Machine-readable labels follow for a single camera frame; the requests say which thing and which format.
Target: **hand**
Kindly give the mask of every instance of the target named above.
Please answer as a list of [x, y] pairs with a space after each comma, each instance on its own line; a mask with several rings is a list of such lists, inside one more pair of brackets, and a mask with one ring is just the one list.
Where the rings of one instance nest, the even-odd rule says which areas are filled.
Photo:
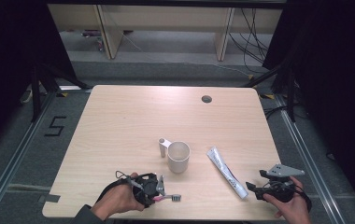
[[132, 193], [132, 186], [128, 184], [118, 185], [110, 189], [104, 197], [93, 205], [91, 211], [102, 220], [115, 213], [124, 213], [130, 210], [143, 211], [145, 205], [139, 203]]
[[[303, 188], [303, 184], [298, 181], [296, 178], [291, 176], [293, 183], [299, 188]], [[298, 193], [294, 193], [293, 198], [287, 202], [283, 203], [275, 197], [264, 194], [263, 197], [266, 201], [273, 204], [279, 211], [276, 212], [275, 217], [282, 217], [290, 224], [309, 224], [311, 223], [309, 219], [308, 210], [306, 208], [306, 202]]]

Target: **mug handle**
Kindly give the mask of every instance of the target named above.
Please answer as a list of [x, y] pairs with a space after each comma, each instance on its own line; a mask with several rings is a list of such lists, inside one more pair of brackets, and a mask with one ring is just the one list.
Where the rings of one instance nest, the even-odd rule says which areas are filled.
[[169, 142], [168, 140], [164, 139], [164, 138], [160, 138], [160, 139], [158, 140], [158, 143], [160, 144], [161, 157], [164, 158], [164, 157], [165, 157], [165, 151], [166, 151], [166, 149], [167, 149], [172, 143]]

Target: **white cup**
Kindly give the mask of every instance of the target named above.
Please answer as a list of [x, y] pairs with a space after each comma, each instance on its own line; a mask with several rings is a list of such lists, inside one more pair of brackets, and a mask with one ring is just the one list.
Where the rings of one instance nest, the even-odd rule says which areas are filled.
[[164, 138], [158, 140], [161, 157], [168, 150], [168, 167], [175, 174], [183, 173], [189, 166], [190, 147], [184, 142], [169, 142]]

